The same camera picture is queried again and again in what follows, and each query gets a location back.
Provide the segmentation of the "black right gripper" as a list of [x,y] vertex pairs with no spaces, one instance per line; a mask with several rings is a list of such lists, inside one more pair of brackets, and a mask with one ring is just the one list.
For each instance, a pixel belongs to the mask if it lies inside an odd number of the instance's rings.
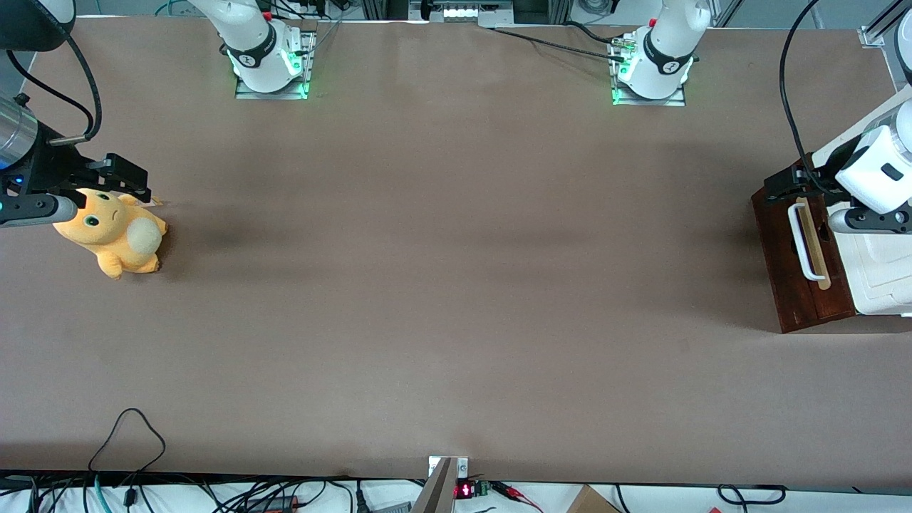
[[78,189],[96,188],[124,204],[152,204],[146,169],[117,153],[100,160],[88,159],[72,145],[52,146],[57,133],[37,123],[32,148],[13,163],[13,193],[75,197]]

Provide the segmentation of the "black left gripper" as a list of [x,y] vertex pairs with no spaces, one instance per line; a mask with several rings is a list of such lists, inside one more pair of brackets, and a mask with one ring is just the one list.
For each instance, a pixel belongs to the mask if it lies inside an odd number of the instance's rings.
[[852,195],[839,184],[835,175],[847,165],[860,139],[861,136],[857,135],[841,142],[830,153],[818,150],[804,157],[804,166],[796,160],[789,167],[765,178],[763,201],[782,202],[790,206],[800,199],[815,197],[851,199]]

